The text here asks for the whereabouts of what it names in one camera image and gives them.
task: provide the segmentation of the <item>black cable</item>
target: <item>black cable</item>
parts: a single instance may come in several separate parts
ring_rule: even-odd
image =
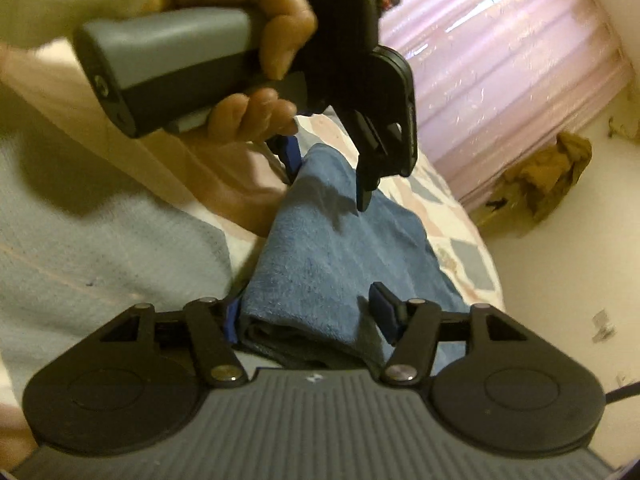
[[[640,460],[633,460],[630,464],[618,469],[612,478],[614,480],[640,480]]]
[[[640,395],[640,383],[633,383],[609,392],[605,395],[605,400],[607,401],[607,404],[611,404],[612,402],[618,402],[619,400],[628,399],[629,397],[635,397],[638,395]]]

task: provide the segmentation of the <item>round black pad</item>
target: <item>round black pad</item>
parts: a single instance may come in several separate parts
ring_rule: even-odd
[[[74,454],[119,454],[163,440],[190,420],[200,397],[179,364],[128,343],[69,352],[24,391],[36,439]]]
[[[491,342],[444,368],[431,402],[457,434],[491,452],[546,456],[586,443],[604,412],[589,371],[551,346]]]

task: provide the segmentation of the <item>gray ribbed plate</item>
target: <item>gray ribbed plate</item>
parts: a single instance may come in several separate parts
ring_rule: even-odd
[[[515,460],[444,431],[420,397],[375,383],[366,370],[262,370],[210,394],[180,433],[110,458],[40,448],[18,480],[603,480],[611,469],[584,449]]]

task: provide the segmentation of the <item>metal pivot screw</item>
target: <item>metal pivot screw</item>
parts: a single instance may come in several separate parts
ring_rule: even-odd
[[[411,365],[391,365],[385,370],[385,375],[395,383],[406,383],[415,379],[418,370]]]
[[[233,365],[220,365],[211,369],[211,377],[217,381],[230,383],[242,378],[242,370]]]
[[[109,85],[101,75],[94,77],[95,88],[102,97],[109,97]]]

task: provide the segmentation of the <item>bed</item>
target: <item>bed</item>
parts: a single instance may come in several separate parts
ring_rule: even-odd
[[[264,146],[212,149],[164,132],[126,139],[65,41],[30,53],[0,46],[0,116],[0,266],[11,269],[0,278],[1,468],[33,445],[17,399],[35,369],[130,304],[224,296],[251,275],[287,186]],[[303,154],[323,142],[355,166],[331,110],[298,123]],[[103,184],[84,187],[89,179]],[[503,309],[478,231],[426,156],[380,191],[417,215],[466,304]],[[56,309],[61,298],[71,313]],[[242,360],[249,371],[265,364]]]

